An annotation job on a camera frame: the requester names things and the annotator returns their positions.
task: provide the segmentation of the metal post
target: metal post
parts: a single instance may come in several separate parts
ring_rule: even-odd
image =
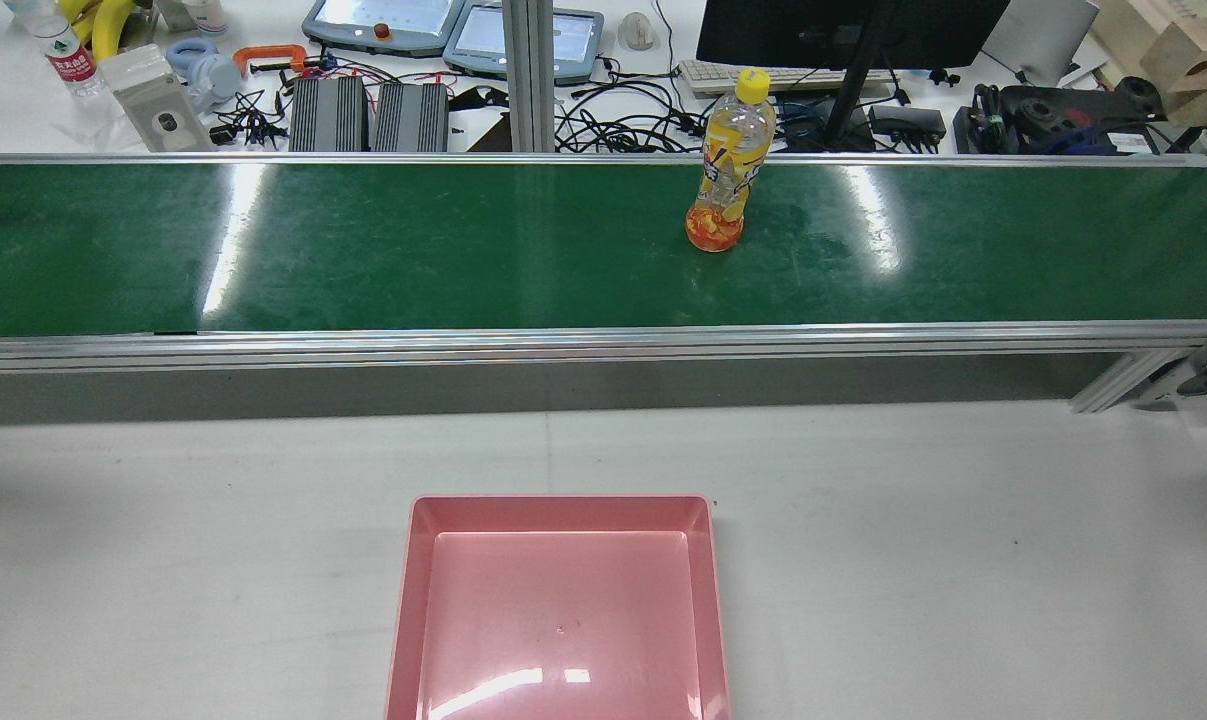
[[[515,152],[554,151],[554,10],[552,0],[503,0],[506,72]]]

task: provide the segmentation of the pink tray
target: pink tray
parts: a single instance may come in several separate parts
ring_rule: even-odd
[[[730,720],[702,497],[422,497],[387,720]]]

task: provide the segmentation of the orange clamp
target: orange clamp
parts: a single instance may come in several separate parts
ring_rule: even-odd
[[[234,64],[238,72],[247,77],[247,60],[260,60],[261,58],[288,58],[292,62],[292,72],[301,72],[305,69],[305,47],[299,45],[252,45],[243,47],[234,53]]]

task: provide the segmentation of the plastic bottle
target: plastic bottle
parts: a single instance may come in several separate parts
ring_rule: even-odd
[[[687,240],[704,251],[730,250],[741,238],[750,188],[776,135],[776,110],[766,100],[771,86],[766,72],[746,68],[709,115],[704,176],[686,218]]]
[[[92,55],[83,49],[56,0],[2,0],[17,21],[39,41],[42,54],[72,95],[89,96],[104,90]]]

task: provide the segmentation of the power adapter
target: power adapter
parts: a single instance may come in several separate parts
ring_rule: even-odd
[[[945,118],[935,110],[928,109],[892,109],[876,105],[869,109],[869,127],[874,135],[892,135],[892,133],[919,133],[933,145],[945,137]]]

